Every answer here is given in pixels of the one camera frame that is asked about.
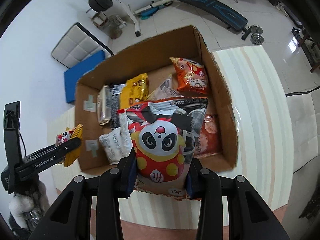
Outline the yellow panda snack bag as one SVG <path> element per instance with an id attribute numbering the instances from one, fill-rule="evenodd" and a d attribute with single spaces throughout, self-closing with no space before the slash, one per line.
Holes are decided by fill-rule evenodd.
<path id="1" fill-rule="evenodd" d="M 55 146 L 61 145 L 65 150 L 60 161 L 60 164 L 63 164 L 64 167 L 71 166 L 80 157 L 82 134 L 83 125 L 78 124 L 75 128 L 67 127 L 65 131 L 56 136 Z"/>

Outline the brown pastry packet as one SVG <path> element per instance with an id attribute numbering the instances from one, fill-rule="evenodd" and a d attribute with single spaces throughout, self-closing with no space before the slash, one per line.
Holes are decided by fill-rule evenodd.
<path id="1" fill-rule="evenodd" d="M 195 157 L 204 158 L 222 152 L 219 119 L 217 115 L 206 114 L 196 144 Z"/>

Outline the grey white snack pack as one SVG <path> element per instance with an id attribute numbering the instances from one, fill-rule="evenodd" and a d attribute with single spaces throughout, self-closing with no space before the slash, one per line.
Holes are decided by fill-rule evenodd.
<path id="1" fill-rule="evenodd" d="M 121 127 L 101 135 L 99 142 L 104 148 L 110 165 L 116 165 L 121 158 L 128 157 L 132 148 L 129 132 Z"/>

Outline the beige chocolate wafer pack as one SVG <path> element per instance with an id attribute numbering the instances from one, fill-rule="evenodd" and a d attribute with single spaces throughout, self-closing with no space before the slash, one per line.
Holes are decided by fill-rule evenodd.
<path id="1" fill-rule="evenodd" d="M 111 120 L 111 110 L 111 90 L 108 85 L 104 85 L 97 96 L 97 117 L 100 126 Z"/>

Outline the orange panda snack bag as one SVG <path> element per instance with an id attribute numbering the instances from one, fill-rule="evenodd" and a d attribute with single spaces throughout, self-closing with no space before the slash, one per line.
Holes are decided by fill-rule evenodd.
<path id="1" fill-rule="evenodd" d="M 188 199 L 188 172 L 207 111 L 205 97 L 143 101 L 118 110 L 136 159 L 135 190 Z"/>

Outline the yellow black snack bag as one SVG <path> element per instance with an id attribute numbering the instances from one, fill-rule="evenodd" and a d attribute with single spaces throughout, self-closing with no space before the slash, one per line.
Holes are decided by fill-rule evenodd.
<path id="1" fill-rule="evenodd" d="M 114 85 L 111 89 L 111 128 L 120 126 L 118 110 L 127 109 L 135 103 L 146 101 L 149 93 L 149 80 L 146 73 L 129 79 L 125 84 Z"/>

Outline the pale yellow-edged snack pack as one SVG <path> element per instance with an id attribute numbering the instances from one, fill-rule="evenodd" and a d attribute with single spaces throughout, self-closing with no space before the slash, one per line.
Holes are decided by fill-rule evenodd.
<path id="1" fill-rule="evenodd" d="M 152 93 L 148 95 L 147 99 L 156 101 L 181 97 L 183 97 L 183 95 L 173 88 L 173 78 L 172 74 L 170 74 Z"/>

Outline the dark fuzzy clothing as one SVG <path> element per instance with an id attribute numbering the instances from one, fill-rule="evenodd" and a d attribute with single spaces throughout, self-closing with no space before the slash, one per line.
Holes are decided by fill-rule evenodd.
<path id="1" fill-rule="evenodd" d="M 37 182 L 38 191 L 32 195 L 16 193 L 9 203 L 9 225 L 17 239 L 28 239 L 32 233 L 29 223 L 37 225 L 49 209 L 46 186 Z"/>

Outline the cat print tablecloth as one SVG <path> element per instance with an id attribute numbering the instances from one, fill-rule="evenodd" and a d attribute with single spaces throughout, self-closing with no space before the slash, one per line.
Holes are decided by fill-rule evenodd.
<path id="1" fill-rule="evenodd" d="M 239 174 L 245 176 L 282 220 L 292 185 L 293 134 L 289 107 L 278 74 L 262 46 L 244 46 L 209 53 L 230 92 L 239 139 L 236 167 L 219 175 L 229 178 Z M 48 124 L 49 142 L 54 141 L 53 136 L 60 129 L 74 125 L 74 115 L 75 108 L 72 107 Z M 68 168 L 55 165 L 52 176 L 59 194 L 74 176 L 81 174 L 91 178 L 105 170 L 105 167 L 101 167 L 81 172 L 76 161 Z M 179 208 L 181 203 L 181 207 L 188 210 L 188 217 L 182 215 L 180 224 L 177 224 L 182 227 L 174 229 L 195 229 L 195 220 L 192 224 L 191 220 L 186 223 L 183 218 L 197 218 L 199 201 L 168 202 L 168 197 L 155 195 L 150 199 L 152 204 L 158 205 L 160 200 L 165 200 Z"/>

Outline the white padded chair left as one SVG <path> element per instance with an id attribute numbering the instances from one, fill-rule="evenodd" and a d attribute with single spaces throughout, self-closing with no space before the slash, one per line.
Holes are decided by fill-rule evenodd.
<path id="1" fill-rule="evenodd" d="M 98 51 L 111 57 L 113 51 L 88 31 L 81 23 L 76 22 L 59 40 L 51 52 L 51 56 L 67 68 L 72 68 Z"/>

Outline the white padded chair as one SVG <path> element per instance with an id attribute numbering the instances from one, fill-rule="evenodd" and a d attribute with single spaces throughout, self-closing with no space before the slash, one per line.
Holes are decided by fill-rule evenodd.
<path id="1" fill-rule="evenodd" d="M 294 171 L 319 156 L 319 87 L 286 95 L 293 140 Z"/>
<path id="2" fill-rule="evenodd" d="M 59 40 L 51 52 L 51 56 L 67 68 L 72 68 L 98 51 L 111 57 L 113 51 L 88 31 L 81 23 L 76 22 Z"/>

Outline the white padded chair right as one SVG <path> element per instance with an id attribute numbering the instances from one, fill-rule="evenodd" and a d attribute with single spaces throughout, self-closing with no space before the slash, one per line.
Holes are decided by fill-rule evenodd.
<path id="1" fill-rule="evenodd" d="M 294 171 L 319 156 L 319 87 L 286 95 L 293 140 Z"/>

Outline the chrome dumbbell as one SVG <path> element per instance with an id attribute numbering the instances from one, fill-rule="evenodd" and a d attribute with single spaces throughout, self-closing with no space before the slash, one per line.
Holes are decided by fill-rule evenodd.
<path id="1" fill-rule="evenodd" d="M 258 45 L 258 46 L 262 45 L 264 42 L 264 38 L 262 36 L 263 29 L 259 25 L 255 24 L 251 26 L 251 33 L 252 33 L 251 42 L 254 45 Z"/>

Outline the dark wooden chair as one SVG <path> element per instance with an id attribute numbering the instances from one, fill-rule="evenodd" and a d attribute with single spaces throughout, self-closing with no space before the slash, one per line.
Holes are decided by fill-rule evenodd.
<path id="1" fill-rule="evenodd" d="M 314 41 L 304 28 L 298 29 L 293 27 L 291 32 L 297 41 L 297 46 L 302 48 L 306 55 L 311 66 L 310 72 L 313 73 L 319 69 L 319 42 Z"/>

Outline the blue black sit-up bench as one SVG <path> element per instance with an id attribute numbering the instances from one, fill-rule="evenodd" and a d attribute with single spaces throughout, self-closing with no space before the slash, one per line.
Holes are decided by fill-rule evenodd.
<path id="1" fill-rule="evenodd" d="M 241 39 L 245 40 L 251 33 L 250 29 L 246 28 L 248 20 L 240 13 L 225 5 L 218 0 L 177 0 L 189 5 L 195 6 L 208 14 L 211 14 L 227 24 L 228 27 L 232 28 L 236 32 L 243 31 Z"/>

